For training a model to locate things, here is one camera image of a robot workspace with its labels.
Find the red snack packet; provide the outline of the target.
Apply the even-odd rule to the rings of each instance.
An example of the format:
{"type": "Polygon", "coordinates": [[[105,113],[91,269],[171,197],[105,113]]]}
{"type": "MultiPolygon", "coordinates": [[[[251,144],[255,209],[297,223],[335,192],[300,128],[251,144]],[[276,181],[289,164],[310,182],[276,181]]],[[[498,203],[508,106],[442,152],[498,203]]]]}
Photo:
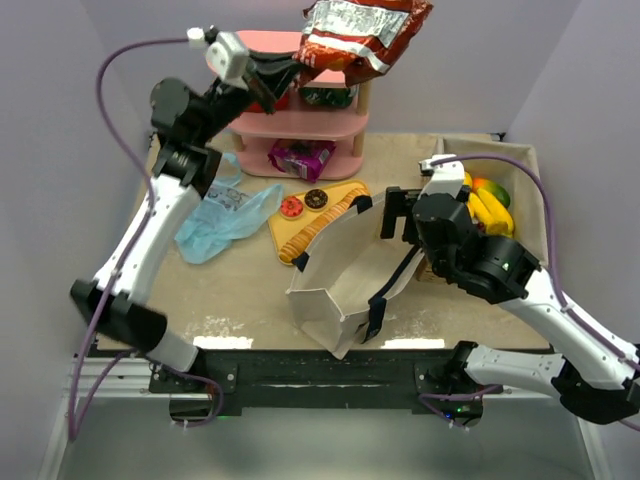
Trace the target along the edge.
{"type": "MultiPolygon", "coordinates": [[[[290,101],[290,93],[285,92],[284,95],[278,101],[275,102],[274,109],[276,111],[286,109],[289,105],[289,101],[290,101]]],[[[247,108],[247,112],[265,113],[265,110],[258,102],[254,102],[247,108]]]]}

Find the purple snack packet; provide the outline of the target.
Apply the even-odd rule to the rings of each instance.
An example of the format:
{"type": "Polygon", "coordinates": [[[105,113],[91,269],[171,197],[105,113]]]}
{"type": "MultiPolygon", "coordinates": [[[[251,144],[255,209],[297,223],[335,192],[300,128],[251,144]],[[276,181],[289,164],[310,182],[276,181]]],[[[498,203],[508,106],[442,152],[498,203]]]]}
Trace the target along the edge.
{"type": "Polygon", "coordinates": [[[336,147],[331,140],[280,139],[273,144],[267,157],[278,171],[315,183],[336,147]]]}

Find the red-brown chip bag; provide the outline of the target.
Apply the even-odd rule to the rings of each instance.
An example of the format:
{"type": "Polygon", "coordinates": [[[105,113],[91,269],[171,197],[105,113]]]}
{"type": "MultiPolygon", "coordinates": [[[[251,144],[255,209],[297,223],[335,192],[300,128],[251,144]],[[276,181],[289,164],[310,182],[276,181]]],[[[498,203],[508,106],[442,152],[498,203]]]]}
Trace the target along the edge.
{"type": "Polygon", "coordinates": [[[433,10],[423,0],[320,0],[303,10],[305,24],[294,59],[303,87],[326,71],[348,87],[382,77],[407,50],[433,10]]]}

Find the light blue plastic bag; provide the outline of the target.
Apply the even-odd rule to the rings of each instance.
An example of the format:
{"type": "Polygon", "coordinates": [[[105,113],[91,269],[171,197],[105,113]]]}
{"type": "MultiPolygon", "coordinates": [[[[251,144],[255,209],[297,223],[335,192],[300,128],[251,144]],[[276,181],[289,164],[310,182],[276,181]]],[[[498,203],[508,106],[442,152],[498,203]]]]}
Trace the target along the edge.
{"type": "Polygon", "coordinates": [[[275,214],[284,198],[280,184],[256,193],[239,188],[243,173],[237,156],[225,153],[222,175],[178,229],[174,240],[182,259],[194,265],[208,262],[236,240],[255,234],[275,214]]]}

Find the beige canvas tote bag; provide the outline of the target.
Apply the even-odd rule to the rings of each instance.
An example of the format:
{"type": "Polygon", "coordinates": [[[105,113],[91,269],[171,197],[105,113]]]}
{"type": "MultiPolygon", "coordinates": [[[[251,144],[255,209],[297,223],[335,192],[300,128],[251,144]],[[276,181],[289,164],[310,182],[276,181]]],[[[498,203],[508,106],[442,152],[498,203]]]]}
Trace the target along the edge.
{"type": "Polygon", "coordinates": [[[337,359],[382,329],[385,310],[424,258],[380,236],[383,193],[360,197],[294,261],[286,292],[296,327],[337,359]]]}

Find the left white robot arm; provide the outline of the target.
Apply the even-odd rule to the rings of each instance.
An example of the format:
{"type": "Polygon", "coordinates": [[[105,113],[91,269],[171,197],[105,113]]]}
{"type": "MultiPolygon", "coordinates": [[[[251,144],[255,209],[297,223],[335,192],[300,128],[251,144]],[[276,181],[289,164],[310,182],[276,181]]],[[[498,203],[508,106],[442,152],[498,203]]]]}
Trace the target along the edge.
{"type": "Polygon", "coordinates": [[[84,360],[96,334],[123,343],[179,372],[193,368],[196,346],[175,335],[165,315],[147,301],[169,244],[201,205],[223,158],[208,141],[253,103],[273,112],[302,69],[292,53],[216,53],[217,74],[204,93],[165,78],[150,94],[151,125],[160,142],[156,163],[145,172],[146,196],[106,263],[70,291],[87,322],[77,359],[84,360]]]}

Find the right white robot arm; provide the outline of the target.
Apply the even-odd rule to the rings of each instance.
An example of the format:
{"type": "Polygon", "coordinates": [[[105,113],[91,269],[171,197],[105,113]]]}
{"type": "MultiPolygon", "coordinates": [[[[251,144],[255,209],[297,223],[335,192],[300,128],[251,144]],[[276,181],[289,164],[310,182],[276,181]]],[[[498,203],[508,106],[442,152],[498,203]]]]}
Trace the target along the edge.
{"type": "Polygon", "coordinates": [[[426,254],[436,276],[496,305],[544,337],[553,353],[497,350],[459,342],[436,378],[441,383],[510,386],[554,398],[598,425],[639,412],[639,348],[620,339],[558,288],[551,272],[519,242],[476,228],[460,196],[390,187],[381,235],[426,254]]]}

